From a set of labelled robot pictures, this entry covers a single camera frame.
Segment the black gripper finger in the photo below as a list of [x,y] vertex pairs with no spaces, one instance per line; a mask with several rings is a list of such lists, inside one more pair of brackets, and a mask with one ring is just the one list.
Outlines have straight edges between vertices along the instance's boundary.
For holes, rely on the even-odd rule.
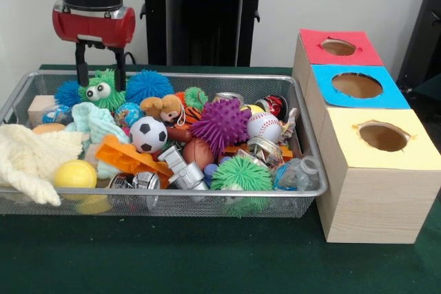
[[116,59],[116,69],[114,71],[114,84],[118,92],[126,90],[126,70],[125,70],[125,50],[124,48],[113,48]]
[[81,87],[87,87],[89,85],[89,71],[88,64],[85,61],[85,49],[89,41],[79,40],[76,43],[75,61],[76,61],[76,75],[77,81]]

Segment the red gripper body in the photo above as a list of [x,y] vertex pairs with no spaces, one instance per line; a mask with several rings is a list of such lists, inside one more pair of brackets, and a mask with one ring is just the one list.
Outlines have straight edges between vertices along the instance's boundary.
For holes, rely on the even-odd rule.
[[108,12],[66,12],[54,6],[52,23],[57,36],[64,41],[100,42],[108,48],[124,48],[132,41],[136,26],[133,8],[123,6]]

